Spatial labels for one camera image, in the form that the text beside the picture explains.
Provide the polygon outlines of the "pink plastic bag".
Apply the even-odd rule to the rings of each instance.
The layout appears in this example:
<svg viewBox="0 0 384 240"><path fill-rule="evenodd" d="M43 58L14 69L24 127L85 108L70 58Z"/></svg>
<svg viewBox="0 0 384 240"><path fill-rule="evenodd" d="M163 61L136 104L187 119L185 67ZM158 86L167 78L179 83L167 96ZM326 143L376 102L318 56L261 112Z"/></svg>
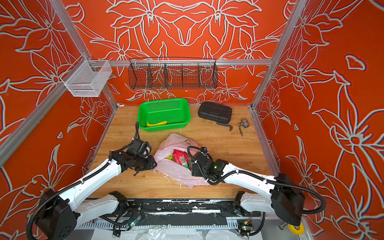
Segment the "pink plastic bag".
<svg viewBox="0 0 384 240"><path fill-rule="evenodd" d="M200 147L195 141L178 134L171 134L159 146L154 155L157 163L155 170L192 189L194 186L208 186L203 177L194 177L189 167L168 159L174 150L187 154L187 147Z"/></svg>

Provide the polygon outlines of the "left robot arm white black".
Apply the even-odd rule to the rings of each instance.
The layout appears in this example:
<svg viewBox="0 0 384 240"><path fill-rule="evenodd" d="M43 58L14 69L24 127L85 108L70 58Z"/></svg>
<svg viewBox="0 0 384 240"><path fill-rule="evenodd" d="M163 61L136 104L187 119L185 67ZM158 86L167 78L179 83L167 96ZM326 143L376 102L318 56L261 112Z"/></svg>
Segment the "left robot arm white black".
<svg viewBox="0 0 384 240"><path fill-rule="evenodd" d="M128 145L110 151L102 164L76 182L57 192L47 190L27 223L27 238L35 239L34 226L50 240L64 240L75 228L90 220L110 214L118 214L119 219L128 212L133 214L135 211L129 206L128 199L118 191L91 202L85 200L126 170L133 170L136 174L153 170L157 163L151 151L151 145L140 139L139 132L135 132Z"/></svg>

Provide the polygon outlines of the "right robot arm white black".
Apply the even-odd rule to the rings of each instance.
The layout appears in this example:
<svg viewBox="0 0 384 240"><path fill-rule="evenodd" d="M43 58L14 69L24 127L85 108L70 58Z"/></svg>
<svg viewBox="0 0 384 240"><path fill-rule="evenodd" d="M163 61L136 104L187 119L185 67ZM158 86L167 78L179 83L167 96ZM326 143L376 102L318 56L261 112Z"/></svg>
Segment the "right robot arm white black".
<svg viewBox="0 0 384 240"><path fill-rule="evenodd" d="M206 148L189 146L187 153L205 181L211 186L221 183L247 189L238 193L236 205L242 210L276 215L287 224L298 227L303 215L323 212L327 203L316 191L296 185L282 173L267 176L236 167L218 159L213 160Z"/></svg>

